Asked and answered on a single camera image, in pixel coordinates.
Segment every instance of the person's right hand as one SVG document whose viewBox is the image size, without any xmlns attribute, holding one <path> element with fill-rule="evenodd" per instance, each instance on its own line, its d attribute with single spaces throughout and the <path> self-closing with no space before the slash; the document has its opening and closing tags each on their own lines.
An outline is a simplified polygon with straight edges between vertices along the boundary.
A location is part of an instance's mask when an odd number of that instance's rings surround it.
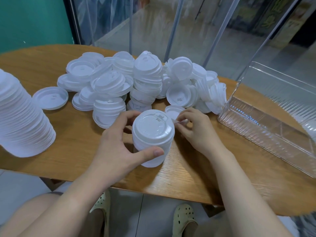
<svg viewBox="0 0 316 237">
<path fill-rule="evenodd" d="M 225 149 L 207 115 L 190 107 L 179 114 L 177 121 L 185 119 L 193 123 L 192 129 L 180 123 L 176 123 L 174 126 L 197 151 L 208 157 L 211 154 L 210 152 Z"/>
</svg>

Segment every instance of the tabletop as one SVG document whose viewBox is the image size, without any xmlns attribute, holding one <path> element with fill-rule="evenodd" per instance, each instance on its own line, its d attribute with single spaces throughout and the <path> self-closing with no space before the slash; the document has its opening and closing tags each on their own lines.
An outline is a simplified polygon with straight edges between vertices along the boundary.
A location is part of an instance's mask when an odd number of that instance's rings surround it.
<svg viewBox="0 0 316 237">
<path fill-rule="evenodd" d="M 112 56 L 115 51 L 85 45 L 46 45 L 20 49 L 0 55 L 0 68 L 17 77 L 33 95 L 37 90 L 56 86 L 65 73 L 69 61 L 84 52 L 99 52 Z M 236 82 L 219 77 L 227 85 L 227 98 Z M 261 96 L 249 87 L 243 98 Z M 18 158 L 0 147 L 0 169 L 17 171 L 40 177 L 74 181 L 89 166 L 103 129 L 92 119 L 92 111 L 77 111 L 72 107 L 69 93 L 67 104 L 61 109 L 44 111 L 57 137 L 45 152 L 29 158 Z M 281 107 L 262 96 L 262 108 L 274 117 L 302 130 L 301 126 Z M 156 100 L 153 109 L 164 111 L 166 99 Z M 299 215 L 316 210 L 316 179 L 297 170 L 217 121 L 208 114 L 224 145 L 236 156 L 253 186 L 278 215 Z M 132 135 L 124 133 L 124 143 L 132 151 Z M 222 205 L 215 174 L 207 159 L 176 133 L 164 163 L 156 168 L 138 166 L 112 187 L 147 194 Z"/>
</svg>

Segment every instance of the hand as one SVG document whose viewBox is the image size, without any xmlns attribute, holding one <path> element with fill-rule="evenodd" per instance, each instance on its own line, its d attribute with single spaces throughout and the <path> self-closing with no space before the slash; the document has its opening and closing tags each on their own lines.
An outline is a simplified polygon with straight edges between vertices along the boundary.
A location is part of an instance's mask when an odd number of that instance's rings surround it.
<svg viewBox="0 0 316 237">
<path fill-rule="evenodd" d="M 109 186 L 123 179 L 138 165 L 164 154 L 163 149 L 157 146 L 149 147 L 135 154 L 131 153 L 123 143 L 123 131 L 127 125 L 132 125 L 138 111 L 121 112 L 113 125 L 102 134 L 101 141 L 89 172 L 97 176 L 101 183 Z"/>
<path fill-rule="evenodd" d="M 209 157 L 210 152 L 225 148 L 207 115 L 190 107 L 179 114 L 177 121 L 185 119 L 193 123 L 192 129 L 181 123 L 176 123 L 174 126 L 197 151 Z"/>
</svg>

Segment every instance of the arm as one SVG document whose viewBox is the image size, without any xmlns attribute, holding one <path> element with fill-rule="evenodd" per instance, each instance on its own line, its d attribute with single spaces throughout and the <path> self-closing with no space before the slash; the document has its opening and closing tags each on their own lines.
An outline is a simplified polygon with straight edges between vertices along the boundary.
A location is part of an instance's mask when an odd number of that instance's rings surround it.
<svg viewBox="0 0 316 237">
<path fill-rule="evenodd" d="M 184 119 L 193 122 L 192 130 L 179 123 L 176 128 L 211 162 L 235 236 L 292 236 L 251 185 L 235 156 L 219 139 L 208 116 L 188 108 L 177 120 Z"/>
<path fill-rule="evenodd" d="M 90 209 L 112 184 L 124 178 L 135 167 L 163 155 L 159 147 L 150 147 L 135 154 L 123 143 L 125 126 L 131 125 L 138 111 L 122 112 L 115 123 L 102 134 L 99 148 L 88 170 L 40 215 L 20 237 L 78 236 Z"/>
</svg>

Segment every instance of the floor tile grout line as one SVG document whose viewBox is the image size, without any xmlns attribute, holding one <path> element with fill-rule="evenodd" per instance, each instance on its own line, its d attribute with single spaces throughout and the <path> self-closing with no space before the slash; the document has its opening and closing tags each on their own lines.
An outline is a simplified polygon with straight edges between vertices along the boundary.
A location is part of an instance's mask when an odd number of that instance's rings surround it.
<svg viewBox="0 0 316 237">
<path fill-rule="evenodd" d="M 136 227 L 135 237 L 136 237 L 136 235 L 137 235 L 137 229 L 138 229 L 138 224 L 139 224 L 140 213 L 141 213 L 141 211 L 142 211 L 143 200 L 144 200 L 144 194 L 143 194 L 143 197 L 142 197 L 142 203 L 140 204 L 140 210 L 139 210 L 139 216 L 138 216 L 138 221 L 137 221 L 137 227 Z"/>
</svg>

